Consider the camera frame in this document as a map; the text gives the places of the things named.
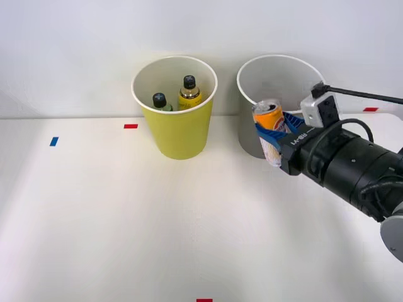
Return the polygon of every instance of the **black bottle cap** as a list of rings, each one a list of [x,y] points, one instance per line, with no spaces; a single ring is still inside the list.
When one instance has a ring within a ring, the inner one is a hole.
[[[196,79],[192,75],[187,75],[183,78],[183,87],[186,89],[193,89],[196,87]]]
[[[161,92],[155,93],[152,96],[152,102],[154,103],[155,108],[163,108],[166,105],[166,98],[165,95]]]

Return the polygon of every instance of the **cup rim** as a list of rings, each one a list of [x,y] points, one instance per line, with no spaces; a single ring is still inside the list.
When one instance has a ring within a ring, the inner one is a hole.
[[[323,78],[323,75],[319,72],[319,70],[317,70],[314,66],[310,65],[308,62],[306,62],[306,61],[304,61],[302,59],[292,57],[291,55],[280,55],[280,54],[260,55],[259,57],[253,58],[253,59],[247,61],[244,65],[242,65],[242,67],[238,70],[238,74],[237,74],[237,86],[238,86],[238,89],[241,92],[241,94],[244,96],[244,98],[246,98],[252,105],[255,105],[256,102],[253,101],[249,96],[246,95],[246,93],[244,92],[244,90],[241,87],[241,83],[239,82],[239,78],[241,76],[241,72],[244,70],[244,68],[247,65],[249,65],[250,63],[252,63],[255,60],[259,60],[259,59],[267,58],[267,57],[282,57],[282,58],[288,58],[288,59],[296,60],[297,62],[303,63],[304,65],[310,67],[321,78],[323,83],[326,83],[325,78]],[[301,113],[301,110],[299,109],[299,110],[287,111],[287,112],[291,113],[291,114],[296,114],[296,113]]]
[[[154,108],[148,107],[146,104],[144,104],[142,101],[140,101],[140,100],[138,99],[138,97],[136,96],[136,94],[135,94],[135,92],[134,92],[134,82],[135,82],[137,76],[138,76],[145,68],[147,68],[149,65],[151,65],[151,64],[153,64],[153,63],[156,63],[156,62],[158,62],[158,61],[161,61],[161,60],[172,59],[172,58],[191,59],[191,60],[195,60],[195,61],[197,61],[197,62],[203,64],[204,66],[206,66],[208,69],[210,69],[210,71],[212,72],[212,74],[213,74],[213,76],[214,76],[214,89],[213,89],[212,93],[210,94],[210,96],[209,96],[204,102],[202,102],[201,104],[199,104],[199,105],[197,105],[197,106],[195,106],[195,107],[193,107],[193,108],[190,108],[190,109],[186,109],[186,110],[182,110],[182,111],[161,111],[161,110],[156,110],[156,109],[154,109]],[[201,107],[207,105],[207,103],[209,103],[209,102],[213,99],[213,97],[214,97],[214,95],[215,95],[215,93],[216,93],[216,91],[217,91],[218,85],[219,85],[219,80],[218,80],[218,78],[217,78],[217,75],[215,74],[215,71],[214,71],[214,70],[211,68],[211,66],[209,66],[206,62],[204,62],[204,61],[202,61],[202,60],[200,60],[200,59],[194,58],[194,57],[187,56],[187,55],[170,55],[170,56],[168,56],[168,57],[163,57],[163,58],[154,60],[154,61],[152,61],[152,62],[149,62],[146,66],[144,66],[143,68],[141,68],[141,69],[139,70],[139,72],[134,76],[134,78],[133,78],[133,80],[132,80],[132,94],[133,94],[133,97],[134,97],[134,99],[136,100],[136,102],[138,102],[138,103],[141,105],[141,107],[143,107],[143,108],[145,108],[145,109],[147,109],[147,110],[149,110],[149,111],[153,111],[153,112],[155,112],[155,113],[160,113],[160,114],[162,114],[162,115],[181,115],[181,114],[183,114],[183,113],[189,113],[189,112],[191,112],[191,111],[197,110],[197,109],[199,109],[199,108],[201,108]]]

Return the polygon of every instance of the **yellow bottle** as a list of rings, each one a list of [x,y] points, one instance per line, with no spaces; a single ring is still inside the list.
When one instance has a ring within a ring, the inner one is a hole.
[[[183,78],[183,87],[179,92],[179,110],[186,110],[203,102],[200,89],[196,86],[196,79],[192,75]]]

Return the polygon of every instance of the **white table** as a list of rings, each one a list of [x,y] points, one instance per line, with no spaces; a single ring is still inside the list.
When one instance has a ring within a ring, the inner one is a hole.
[[[403,146],[397,117],[354,117]],[[177,161],[143,118],[0,121],[0,301],[402,301],[379,224],[249,156],[236,123]]]

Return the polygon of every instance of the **soda can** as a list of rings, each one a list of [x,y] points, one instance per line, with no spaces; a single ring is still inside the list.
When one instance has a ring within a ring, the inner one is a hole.
[[[287,132],[284,121],[283,110],[279,102],[275,99],[267,99],[252,107],[253,119],[264,129],[280,132]],[[274,167],[281,166],[281,154],[277,149],[266,140],[260,138],[264,156],[266,160]]]

